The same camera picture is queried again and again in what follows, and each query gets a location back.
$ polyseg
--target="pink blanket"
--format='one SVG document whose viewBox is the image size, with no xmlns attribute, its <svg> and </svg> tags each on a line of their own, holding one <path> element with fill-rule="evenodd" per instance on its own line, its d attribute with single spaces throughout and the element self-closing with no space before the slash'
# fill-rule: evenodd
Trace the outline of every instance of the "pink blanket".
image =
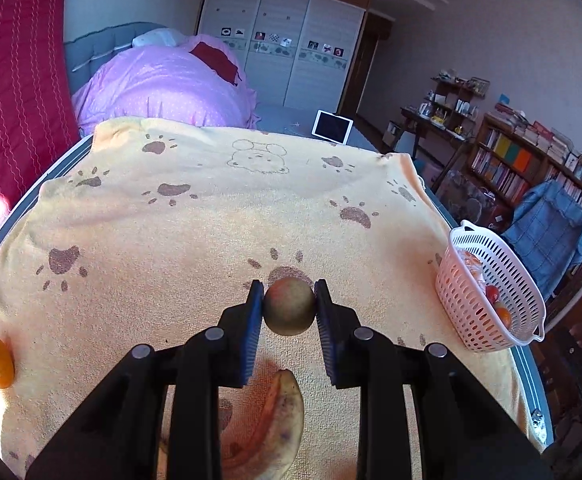
<svg viewBox="0 0 582 480">
<path fill-rule="evenodd" d="M 191 50 L 204 41 L 222 50 L 236 67 L 236 85 L 223 80 Z M 159 117 L 194 126 L 254 128 L 256 92 L 231 50 L 199 35 L 177 46 L 142 46 L 121 52 L 72 97 L 83 136 L 107 119 Z"/>
</svg>

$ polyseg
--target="red cloth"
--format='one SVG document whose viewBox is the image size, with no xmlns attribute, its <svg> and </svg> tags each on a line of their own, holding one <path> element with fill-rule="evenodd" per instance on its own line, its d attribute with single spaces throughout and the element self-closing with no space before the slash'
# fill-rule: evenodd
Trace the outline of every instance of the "red cloth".
<svg viewBox="0 0 582 480">
<path fill-rule="evenodd" d="M 191 54 L 205 63 L 211 70 L 214 70 L 226 82 L 236 85 L 235 76 L 238 74 L 238 67 L 229 61 L 222 50 L 200 41 L 191 51 Z"/>
<path fill-rule="evenodd" d="M 78 142 L 63 50 L 65 0 L 0 0 L 0 226 Z"/>
</svg>

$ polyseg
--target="wooden desk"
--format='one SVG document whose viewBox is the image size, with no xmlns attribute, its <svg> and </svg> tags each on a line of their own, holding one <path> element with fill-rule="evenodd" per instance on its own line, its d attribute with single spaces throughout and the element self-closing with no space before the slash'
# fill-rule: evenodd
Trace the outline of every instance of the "wooden desk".
<svg viewBox="0 0 582 480">
<path fill-rule="evenodd" d="M 422 117 L 413 110 L 409 110 L 408 108 L 402 108 L 402 116 L 404 116 L 404 118 L 407 121 L 416 123 L 415 143 L 413 144 L 413 153 L 411 155 L 411 158 L 415 159 L 415 156 L 418 153 L 418 149 L 423 150 L 423 148 L 419 147 L 420 139 L 425 138 L 429 132 L 440 137 L 441 139 L 444 139 L 451 145 L 452 148 L 455 149 L 455 153 L 453 153 L 453 156 L 449 159 L 447 164 L 444 165 L 444 168 L 442 168 L 442 173 L 440 173 L 440 175 L 436 178 L 436 181 L 431 185 L 431 190 L 433 192 L 436 192 L 437 189 L 440 187 L 440 184 L 444 180 L 446 174 L 449 172 L 451 168 L 453 168 L 453 165 L 456 163 L 457 159 L 460 158 L 460 156 L 463 153 L 468 153 L 470 147 L 472 146 L 473 139 L 472 138 L 465 139 L 464 137 L 459 138 L 459 136 L 455 132 L 450 132 L 447 129 L 438 128 L 430 120 Z"/>
</svg>

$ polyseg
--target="headboard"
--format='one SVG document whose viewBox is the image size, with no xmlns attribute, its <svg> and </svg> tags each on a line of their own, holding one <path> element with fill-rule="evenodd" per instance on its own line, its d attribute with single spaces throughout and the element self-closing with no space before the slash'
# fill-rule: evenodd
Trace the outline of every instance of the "headboard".
<svg viewBox="0 0 582 480">
<path fill-rule="evenodd" d="M 65 43 L 66 73 L 71 95 L 113 56 L 131 48 L 133 38 L 163 26 L 149 22 L 126 23 L 103 28 Z"/>
</svg>

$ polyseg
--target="basket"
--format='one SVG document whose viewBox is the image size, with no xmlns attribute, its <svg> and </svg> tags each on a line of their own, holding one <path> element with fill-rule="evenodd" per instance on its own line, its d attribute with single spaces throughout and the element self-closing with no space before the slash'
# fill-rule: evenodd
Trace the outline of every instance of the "basket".
<svg viewBox="0 0 582 480">
<path fill-rule="evenodd" d="M 465 249 L 482 261 L 486 282 L 498 287 L 500 301 L 511 313 L 509 330 L 460 259 L 458 249 Z M 544 339 L 546 307 L 542 295 L 522 262 L 493 231 L 466 220 L 451 230 L 437 271 L 436 290 L 469 350 L 493 352 Z"/>
</svg>

